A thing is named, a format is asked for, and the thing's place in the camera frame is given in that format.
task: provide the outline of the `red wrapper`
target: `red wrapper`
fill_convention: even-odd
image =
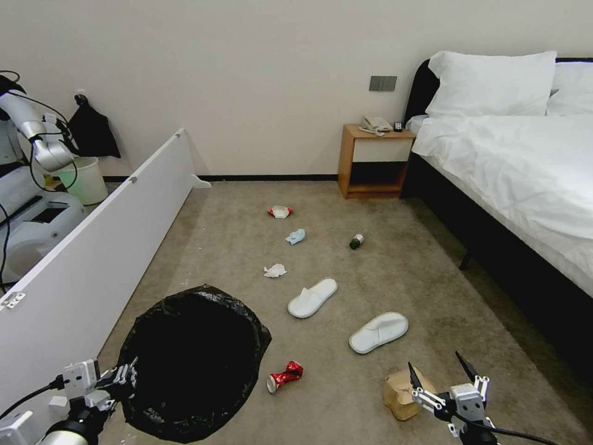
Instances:
[[[303,367],[294,361],[289,361],[286,370],[283,373],[271,373],[267,377],[267,390],[273,394],[278,388],[291,380],[299,380],[303,375]]]
[[[274,206],[269,208],[267,212],[275,218],[286,218],[292,213],[292,207]]]

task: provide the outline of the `green bottle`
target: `green bottle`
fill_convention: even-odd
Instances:
[[[361,234],[354,235],[352,241],[350,241],[350,248],[352,250],[357,249],[364,241],[364,237]]]

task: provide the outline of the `trash on floor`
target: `trash on floor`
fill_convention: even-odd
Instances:
[[[418,368],[414,367],[414,369],[423,389],[436,394],[437,391],[432,382]],[[391,410],[396,419],[407,420],[422,411],[422,407],[412,400],[412,390],[410,372],[407,369],[386,377],[383,386],[383,403]]]
[[[280,275],[284,275],[286,273],[286,268],[284,265],[276,263],[269,269],[264,267],[264,272],[264,276],[267,276],[268,278],[278,278]]]
[[[293,360],[288,362],[286,370],[282,373],[271,373],[267,377],[266,386],[270,394],[275,393],[278,388],[286,382],[299,380],[303,375],[303,367]]]
[[[360,247],[360,245],[363,243],[363,241],[364,241],[364,237],[361,234],[356,234],[352,238],[352,241],[350,241],[349,246],[352,250],[357,249]]]
[[[297,229],[286,237],[286,241],[293,245],[305,239],[305,235],[305,229]]]
[[[286,218],[292,213],[292,207],[273,206],[267,212],[275,218]]]
[[[307,318],[316,313],[337,289],[338,284],[332,278],[324,278],[310,289],[304,287],[301,294],[288,303],[288,312],[297,318]]]
[[[407,318],[398,312],[385,312],[352,334],[348,343],[357,353],[366,354],[378,346],[398,339],[407,330]]]

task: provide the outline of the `trash can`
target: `trash can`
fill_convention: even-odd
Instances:
[[[65,187],[72,186],[68,192],[76,196],[83,205],[98,204],[107,198],[107,187],[99,170],[98,158],[74,158],[78,176],[74,184],[74,166],[72,164],[57,171]]]

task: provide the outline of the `nightstand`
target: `nightstand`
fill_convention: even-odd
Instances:
[[[378,137],[344,125],[338,185],[344,198],[398,197],[416,136],[407,130]]]

